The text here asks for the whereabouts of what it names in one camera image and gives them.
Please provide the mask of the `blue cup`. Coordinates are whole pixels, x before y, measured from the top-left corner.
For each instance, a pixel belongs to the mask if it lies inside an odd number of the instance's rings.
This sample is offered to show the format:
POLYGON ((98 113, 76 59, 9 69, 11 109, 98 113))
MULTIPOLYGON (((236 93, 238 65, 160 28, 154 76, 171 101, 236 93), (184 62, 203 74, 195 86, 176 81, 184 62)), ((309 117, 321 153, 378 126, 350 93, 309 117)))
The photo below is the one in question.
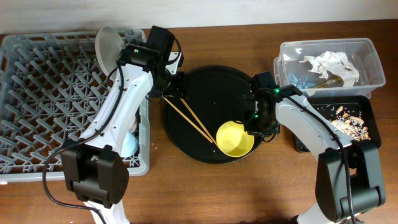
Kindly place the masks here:
POLYGON ((133 135, 133 133, 130 133, 128 131, 124 137, 120 156, 123 158, 131 157, 137 152, 138 148, 139 142, 137 138, 135 137, 135 135, 133 135))

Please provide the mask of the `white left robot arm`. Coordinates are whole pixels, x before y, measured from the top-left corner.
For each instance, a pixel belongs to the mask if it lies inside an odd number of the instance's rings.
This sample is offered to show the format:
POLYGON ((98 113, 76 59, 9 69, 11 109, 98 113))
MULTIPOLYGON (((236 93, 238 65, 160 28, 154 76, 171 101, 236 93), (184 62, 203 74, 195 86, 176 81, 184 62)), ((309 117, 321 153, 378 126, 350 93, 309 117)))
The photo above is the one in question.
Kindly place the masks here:
POLYGON ((128 222, 122 203, 129 181, 121 155, 124 139, 142 101, 175 86, 168 66, 182 64, 182 52, 172 55, 178 44, 171 31, 158 26, 144 42, 126 43, 111 27, 96 35, 96 59, 102 72, 114 77, 113 85, 93 122, 77 142, 65 142, 60 154, 67 189, 96 223, 128 222))

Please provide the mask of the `wooden chopstick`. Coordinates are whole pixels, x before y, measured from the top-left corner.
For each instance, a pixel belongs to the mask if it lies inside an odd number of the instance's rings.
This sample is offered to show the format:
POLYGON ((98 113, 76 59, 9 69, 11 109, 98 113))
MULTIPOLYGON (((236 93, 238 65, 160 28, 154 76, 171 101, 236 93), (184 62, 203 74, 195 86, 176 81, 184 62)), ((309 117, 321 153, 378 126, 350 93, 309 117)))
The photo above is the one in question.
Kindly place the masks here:
POLYGON ((184 99, 181 99, 181 102, 184 104, 184 106, 187 108, 187 110, 190 112, 190 114, 195 118, 196 122, 200 125, 200 129, 207 134, 212 140, 213 143, 217 146, 217 143, 215 141, 215 139, 212 137, 212 135, 210 134, 210 132, 205 128, 204 124, 200 121, 200 119, 198 118, 198 116, 193 112, 193 110, 191 109, 191 107, 189 107, 189 105, 187 104, 187 102, 184 99))
POLYGON ((168 99, 163 97, 163 99, 184 119, 186 120, 192 127, 194 127, 205 139, 207 139, 210 143, 213 143, 213 140, 205 134, 193 121, 191 121, 185 114, 183 114, 173 103, 171 103, 168 99))

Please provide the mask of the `yellow bowl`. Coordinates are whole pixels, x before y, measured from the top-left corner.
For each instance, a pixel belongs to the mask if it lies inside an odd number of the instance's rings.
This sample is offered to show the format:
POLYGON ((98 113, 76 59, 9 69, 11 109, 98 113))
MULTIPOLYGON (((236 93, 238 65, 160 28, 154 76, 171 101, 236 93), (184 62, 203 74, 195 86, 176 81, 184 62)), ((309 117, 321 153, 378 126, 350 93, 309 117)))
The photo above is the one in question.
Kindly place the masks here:
POLYGON ((254 145, 254 136, 244 130, 243 124, 228 121, 216 133, 219 150, 229 157, 241 157, 249 153, 254 145))

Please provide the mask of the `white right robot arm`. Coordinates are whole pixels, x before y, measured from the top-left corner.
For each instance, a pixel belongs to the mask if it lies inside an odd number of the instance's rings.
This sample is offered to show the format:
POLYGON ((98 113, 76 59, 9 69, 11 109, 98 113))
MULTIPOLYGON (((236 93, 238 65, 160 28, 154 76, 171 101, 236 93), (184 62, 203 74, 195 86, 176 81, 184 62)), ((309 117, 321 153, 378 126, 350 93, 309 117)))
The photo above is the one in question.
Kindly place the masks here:
POLYGON ((253 76, 249 86, 256 105, 245 130, 270 142, 285 126, 317 160, 317 201, 291 223, 359 223, 358 214, 385 204, 377 145, 334 127, 297 87, 278 86, 270 72, 253 76))

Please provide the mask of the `pale green plate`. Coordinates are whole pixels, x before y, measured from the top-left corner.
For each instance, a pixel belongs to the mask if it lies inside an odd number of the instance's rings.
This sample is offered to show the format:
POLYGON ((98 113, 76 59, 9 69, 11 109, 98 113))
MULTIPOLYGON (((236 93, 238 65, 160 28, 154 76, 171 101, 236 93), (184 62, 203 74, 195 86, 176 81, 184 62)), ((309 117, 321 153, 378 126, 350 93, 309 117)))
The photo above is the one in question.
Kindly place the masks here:
POLYGON ((117 67, 116 61, 124 48, 124 41, 113 28, 105 26, 98 31, 95 38, 96 59, 106 76, 117 67))

